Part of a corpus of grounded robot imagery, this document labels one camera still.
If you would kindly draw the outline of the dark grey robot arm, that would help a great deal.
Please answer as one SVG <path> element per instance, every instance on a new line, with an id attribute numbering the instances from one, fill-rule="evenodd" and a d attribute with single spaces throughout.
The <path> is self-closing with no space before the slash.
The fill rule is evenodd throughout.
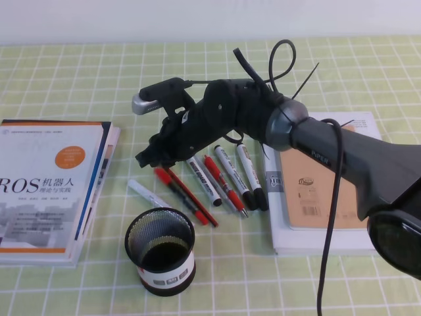
<path id="1" fill-rule="evenodd" d="M 420 277 L 420 147 L 391 144 L 316 120 L 306 107 L 263 81 L 207 82 L 202 100 L 191 80 L 171 78 L 142 88 L 132 111 L 166 111 L 158 134 L 136 159 L 171 167 L 236 130 L 278 151 L 297 149 L 357 190 L 357 216 L 368 223 L 376 251 L 397 270 Z"/>

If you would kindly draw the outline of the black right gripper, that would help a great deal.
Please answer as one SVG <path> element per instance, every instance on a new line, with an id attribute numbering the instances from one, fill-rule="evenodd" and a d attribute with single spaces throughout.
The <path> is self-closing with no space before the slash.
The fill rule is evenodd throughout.
<path id="1" fill-rule="evenodd" d="M 135 158 L 140 167 L 172 167 L 185 161 L 232 130 L 266 143 L 266 127 L 283 95 L 252 80 L 214 80 L 201 102 L 183 115 L 166 117 L 161 129 L 149 138 L 149 146 Z"/>

